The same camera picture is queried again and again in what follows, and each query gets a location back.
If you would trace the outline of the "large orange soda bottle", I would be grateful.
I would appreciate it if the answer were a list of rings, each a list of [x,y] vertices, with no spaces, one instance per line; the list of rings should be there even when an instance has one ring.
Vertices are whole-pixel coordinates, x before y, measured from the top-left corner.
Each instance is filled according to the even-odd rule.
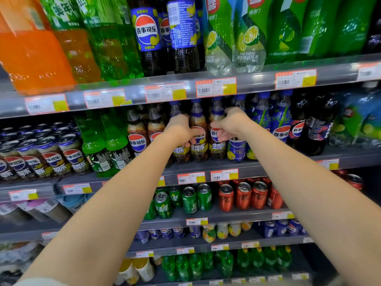
[[[77,84],[38,0],[0,0],[0,65],[22,96],[60,93]]]
[[[77,83],[101,81],[101,72],[76,0],[39,0],[39,3]]]

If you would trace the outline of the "large cola bottle blue label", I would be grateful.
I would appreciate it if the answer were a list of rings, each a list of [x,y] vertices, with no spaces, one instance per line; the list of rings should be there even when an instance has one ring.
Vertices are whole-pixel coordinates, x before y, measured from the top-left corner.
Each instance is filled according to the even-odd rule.
[[[127,0],[145,76],[164,75],[157,0]]]
[[[167,11],[174,53],[174,72],[178,74],[199,71],[195,0],[168,0]]]

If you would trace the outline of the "row of orange-red soda cans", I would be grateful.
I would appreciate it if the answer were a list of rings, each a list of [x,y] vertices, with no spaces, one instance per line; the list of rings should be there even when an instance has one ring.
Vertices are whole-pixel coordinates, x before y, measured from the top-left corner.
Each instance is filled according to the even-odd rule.
[[[278,210],[284,205],[283,198],[269,177],[232,180],[217,184],[218,204],[220,210],[224,212],[232,211],[233,207],[247,210],[263,209],[266,205]]]

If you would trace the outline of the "row of dark blue cola cans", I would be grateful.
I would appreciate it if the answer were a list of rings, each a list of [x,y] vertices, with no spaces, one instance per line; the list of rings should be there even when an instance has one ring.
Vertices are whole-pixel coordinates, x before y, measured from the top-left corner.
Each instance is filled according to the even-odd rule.
[[[308,232],[298,219],[258,221],[254,226],[264,238],[308,236]]]

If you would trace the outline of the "dark cola bottle black label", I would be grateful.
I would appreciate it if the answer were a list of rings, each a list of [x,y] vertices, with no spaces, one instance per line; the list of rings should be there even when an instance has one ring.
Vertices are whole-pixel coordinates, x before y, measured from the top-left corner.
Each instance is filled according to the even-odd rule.
[[[304,129],[309,106],[310,102],[307,93],[295,90],[291,96],[290,115],[292,121],[287,139],[287,144],[294,149]]]
[[[312,103],[306,129],[302,134],[301,151],[308,156],[321,155],[339,113],[340,98],[335,92],[317,95]]]

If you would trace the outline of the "large dark soda bottle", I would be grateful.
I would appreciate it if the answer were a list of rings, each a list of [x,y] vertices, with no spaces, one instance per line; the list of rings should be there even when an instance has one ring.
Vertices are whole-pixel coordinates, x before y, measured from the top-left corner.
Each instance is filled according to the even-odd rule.
[[[373,26],[369,38],[365,44],[363,53],[381,53],[381,18],[379,18]]]

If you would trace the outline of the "large clear lime soda bottle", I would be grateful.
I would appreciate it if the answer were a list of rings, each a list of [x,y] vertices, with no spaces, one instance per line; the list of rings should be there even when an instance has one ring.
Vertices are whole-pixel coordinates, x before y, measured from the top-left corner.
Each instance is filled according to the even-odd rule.
[[[205,65],[213,75],[229,75],[235,65],[234,13],[237,0],[203,0]]]
[[[263,69],[271,3],[272,0],[237,0],[234,17],[235,66],[240,73]]]

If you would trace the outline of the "cola bottle blue lemon label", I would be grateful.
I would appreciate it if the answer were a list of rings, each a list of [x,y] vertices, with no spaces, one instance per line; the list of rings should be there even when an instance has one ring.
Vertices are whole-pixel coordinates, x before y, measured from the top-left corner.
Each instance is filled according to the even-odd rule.
[[[242,111],[246,110],[245,106],[246,94],[237,95],[232,99],[231,106],[238,107]],[[246,141],[243,139],[242,133],[234,135],[228,141],[227,157],[229,160],[241,162],[246,155]]]

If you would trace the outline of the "pile of clear plastic packets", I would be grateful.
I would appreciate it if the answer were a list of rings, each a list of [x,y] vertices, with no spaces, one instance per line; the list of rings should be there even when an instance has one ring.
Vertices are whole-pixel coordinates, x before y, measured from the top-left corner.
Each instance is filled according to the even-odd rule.
[[[39,241],[0,243],[0,286],[13,286],[43,249]]]

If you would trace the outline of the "person's right forearm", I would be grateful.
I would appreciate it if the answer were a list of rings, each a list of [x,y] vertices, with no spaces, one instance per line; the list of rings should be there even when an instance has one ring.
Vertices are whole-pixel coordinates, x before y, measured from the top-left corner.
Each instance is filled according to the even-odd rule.
[[[254,149],[307,232],[350,286],[381,286],[381,207],[253,123]]]

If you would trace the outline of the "person's right hand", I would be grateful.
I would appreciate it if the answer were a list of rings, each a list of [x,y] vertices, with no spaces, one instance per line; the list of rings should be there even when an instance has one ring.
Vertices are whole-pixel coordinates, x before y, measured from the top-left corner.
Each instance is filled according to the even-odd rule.
[[[229,107],[225,109],[226,117],[221,121],[226,121],[228,130],[218,130],[217,138],[219,142],[228,141],[234,135],[242,133],[243,139],[253,143],[252,135],[253,121],[238,107]]]

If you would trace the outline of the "person's left forearm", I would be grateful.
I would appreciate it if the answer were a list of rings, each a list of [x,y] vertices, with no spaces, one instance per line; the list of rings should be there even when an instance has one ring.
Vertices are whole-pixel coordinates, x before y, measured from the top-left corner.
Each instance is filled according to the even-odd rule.
[[[174,149],[163,133],[156,137],[58,231],[21,279],[112,286]]]

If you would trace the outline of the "blue bamboo print soda bottle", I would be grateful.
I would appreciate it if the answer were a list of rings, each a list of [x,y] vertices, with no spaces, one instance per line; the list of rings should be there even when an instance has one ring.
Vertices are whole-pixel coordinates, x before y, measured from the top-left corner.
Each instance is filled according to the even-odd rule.
[[[271,115],[270,133],[280,141],[286,143],[291,128],[291,96],[293,89],[282,90],[279,93],[274,112]]]
[[[270,132],[270,114],[269,114],[270,91],[264,91],[257,94],[254,103],[254,112],[252,120],[262,128]]]

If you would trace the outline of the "light blue packet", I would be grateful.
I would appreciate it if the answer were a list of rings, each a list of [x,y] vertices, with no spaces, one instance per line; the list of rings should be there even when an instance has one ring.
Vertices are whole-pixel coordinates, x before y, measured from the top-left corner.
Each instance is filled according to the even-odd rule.
[[[57,201],[73,215],[93,196],[93,193],[56,195]]]

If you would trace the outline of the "person's white sleeve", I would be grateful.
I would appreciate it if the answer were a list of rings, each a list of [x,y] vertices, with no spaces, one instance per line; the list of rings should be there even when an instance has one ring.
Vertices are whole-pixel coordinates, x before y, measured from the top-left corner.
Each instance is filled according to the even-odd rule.
[[[52,278],[26,278],[20,279],[13,286],[69,286]]]

